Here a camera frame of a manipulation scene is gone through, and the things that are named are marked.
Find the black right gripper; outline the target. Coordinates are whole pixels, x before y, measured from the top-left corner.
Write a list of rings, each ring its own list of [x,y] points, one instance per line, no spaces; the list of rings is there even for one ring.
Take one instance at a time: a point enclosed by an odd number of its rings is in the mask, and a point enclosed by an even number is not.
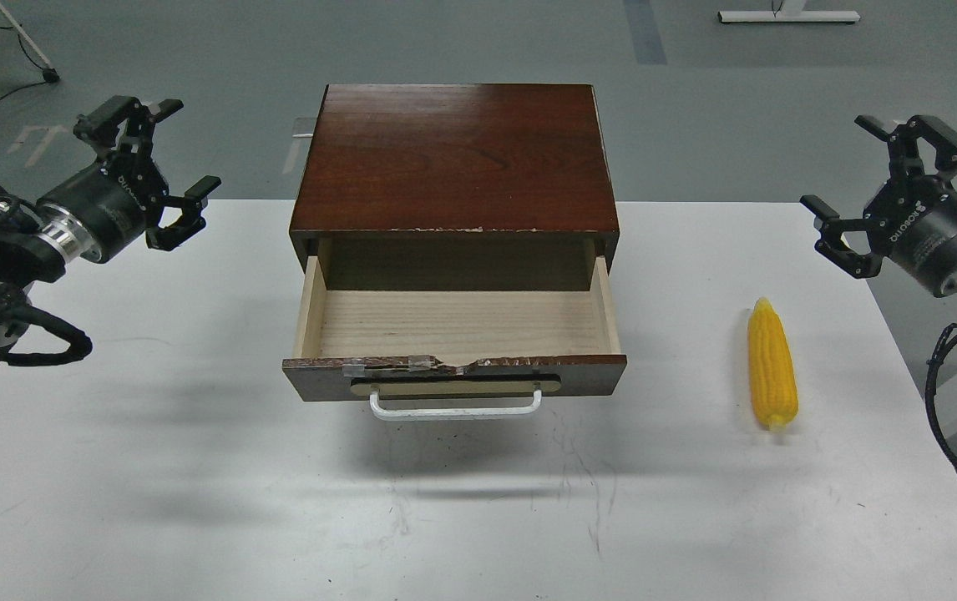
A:
[[[910,183],[906,193],[887,183],[865,206],[865,217],[857,220],[842,220],[818,195],[803,195],[800,205],[814,215],[819,235],[814,249],[856,279],[877,276],[886,255],[933,296],[956,293],[957,193],[939,181],[957,175],[957,132],[936,115],[924,114],[891,130],[873,115],[857,115],[855,124],[887,145],[891,181],[921,179]],[[935,151],[933,176],[926,176],[920,140]],[[846,232],[873,232],[868,237],[871,250],[853,250],[843,240]]]

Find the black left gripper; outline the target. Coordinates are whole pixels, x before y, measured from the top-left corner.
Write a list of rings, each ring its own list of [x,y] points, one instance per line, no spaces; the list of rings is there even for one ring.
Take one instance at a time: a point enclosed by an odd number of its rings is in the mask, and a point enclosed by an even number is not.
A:
[[[155,125],[182,107],[180,99],[143,105],[138,98],[116,95],[92,113],[78,115],[73,134],[100,163],[36,202],[44,220],[37,237],[63,262],[107,263],[141,236],[151,250],[172,251],[206,227],[201,213],[208,195],[221,185],[219,176],[205,175],[180,197],[169,195],[169,184],[151,159]],[[180,216],[162,227],[166,208],[180,210]]]

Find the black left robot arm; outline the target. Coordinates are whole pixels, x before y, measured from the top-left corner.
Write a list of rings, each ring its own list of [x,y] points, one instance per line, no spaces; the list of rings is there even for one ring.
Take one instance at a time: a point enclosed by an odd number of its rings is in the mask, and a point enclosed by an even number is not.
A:
[[[153,159],[155,126],[181,108],[109,98],[73,129],[96,154],[89,167],[33,202],[0,185],[0,364],[61,366],[92,353],[84,331],[29,303],[35,282],[51,284],[78,258],[107,263],[140,236],[171,251],[206,227],[201,213],[221,179],[172,195]]]

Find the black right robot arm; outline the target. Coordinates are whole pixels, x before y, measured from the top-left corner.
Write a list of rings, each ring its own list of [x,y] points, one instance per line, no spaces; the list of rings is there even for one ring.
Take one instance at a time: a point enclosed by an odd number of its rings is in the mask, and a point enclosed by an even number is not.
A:
[[[886,144],[889,178],[857,220],[804,195],[819,234],[815,250],[857,279],[875,277],[888,258],[933,296],[956,293],[957,133],[935,115],[914,115],[893,129],[872,115],[855,122]]]

